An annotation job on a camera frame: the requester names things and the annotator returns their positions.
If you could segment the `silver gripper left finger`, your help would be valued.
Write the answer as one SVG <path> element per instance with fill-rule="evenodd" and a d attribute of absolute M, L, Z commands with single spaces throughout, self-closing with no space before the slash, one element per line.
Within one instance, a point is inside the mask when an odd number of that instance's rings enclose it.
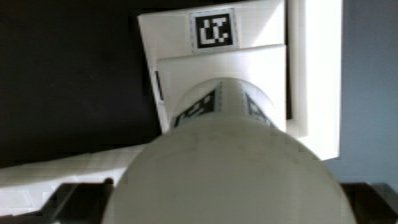
<path fill-rule="evenodd" d="M 100 183 L 65 183 L 40 210 L 43 224 L 102 224 L 113 191 L 113 178 Z"/>

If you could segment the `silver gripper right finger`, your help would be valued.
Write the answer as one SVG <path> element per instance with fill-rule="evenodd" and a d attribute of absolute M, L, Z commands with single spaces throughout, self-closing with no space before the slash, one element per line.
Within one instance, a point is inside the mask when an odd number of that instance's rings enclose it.
<path fill-rule="evenodd" d="M 398 192 L 386 183 L 344 183 L 358 224 L 398 224 Z"/>

